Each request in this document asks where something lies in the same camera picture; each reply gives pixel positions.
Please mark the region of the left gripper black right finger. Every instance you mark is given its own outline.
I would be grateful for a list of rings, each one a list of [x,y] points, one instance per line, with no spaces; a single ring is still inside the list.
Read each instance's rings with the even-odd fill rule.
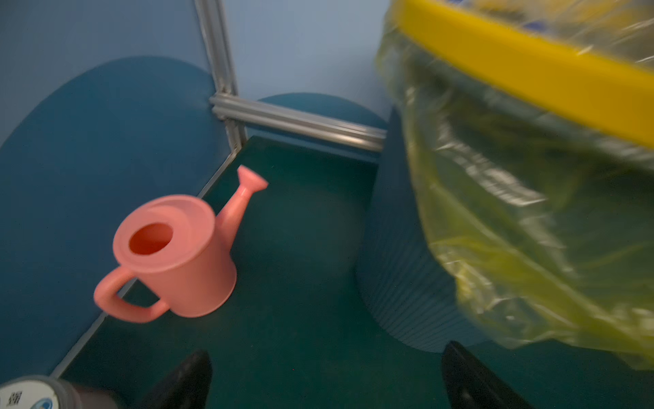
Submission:
[[[459,342],[446,344],[441,374],[451,408],[534,408]]]

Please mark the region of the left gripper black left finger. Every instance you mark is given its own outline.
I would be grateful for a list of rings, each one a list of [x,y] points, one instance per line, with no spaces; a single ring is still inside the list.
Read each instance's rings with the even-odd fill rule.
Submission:
[[[212,375],[209,353],[199,349],[162,378],[134,408],[204,409]]]

